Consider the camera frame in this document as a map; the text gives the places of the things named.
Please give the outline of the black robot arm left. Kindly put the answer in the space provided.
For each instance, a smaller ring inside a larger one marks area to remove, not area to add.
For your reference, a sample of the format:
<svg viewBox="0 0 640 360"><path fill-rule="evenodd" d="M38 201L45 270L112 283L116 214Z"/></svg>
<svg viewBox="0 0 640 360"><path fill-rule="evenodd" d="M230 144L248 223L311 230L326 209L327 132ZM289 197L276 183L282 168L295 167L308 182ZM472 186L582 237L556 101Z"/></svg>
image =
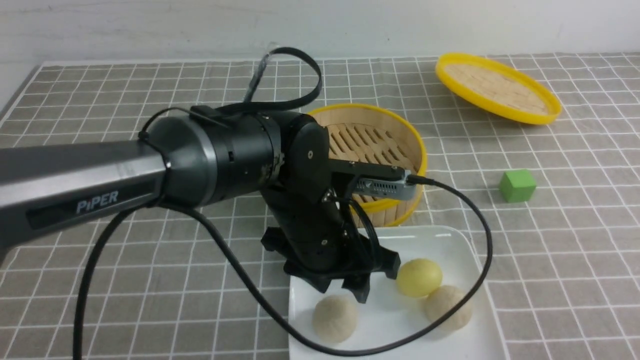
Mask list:
<svg viewBox="0 0 640 360"><path fill-rule="evenodd" d="M343 280L359 303L370 275L395 279L397 252L362 235L349 200L361 177L400 170L329 157L329 131L307 114L162 117L137 140L3 148L1 255L55 231L141 207L205 207L259 192L277 226L262 244L285 272L324 293Z"/></svg>

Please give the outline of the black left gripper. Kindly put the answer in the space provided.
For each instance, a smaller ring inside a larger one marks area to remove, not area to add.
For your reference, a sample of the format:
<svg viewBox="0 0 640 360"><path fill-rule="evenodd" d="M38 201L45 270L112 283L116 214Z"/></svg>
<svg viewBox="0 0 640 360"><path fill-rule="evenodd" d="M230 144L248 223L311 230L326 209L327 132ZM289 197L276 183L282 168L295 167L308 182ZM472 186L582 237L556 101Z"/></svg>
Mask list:
<svg viewBox="0 0 640 360"><path fill-rule="evenodd" d="M277 223L265 231L261 243L287 260L289 275L307 280L343 279L342 289L362 305L368 300L375 273L382 272L389 280L397 278L400 255L372 245L345 207L332 201L311 202L281 188L263 189L260 194Z"/></svg>

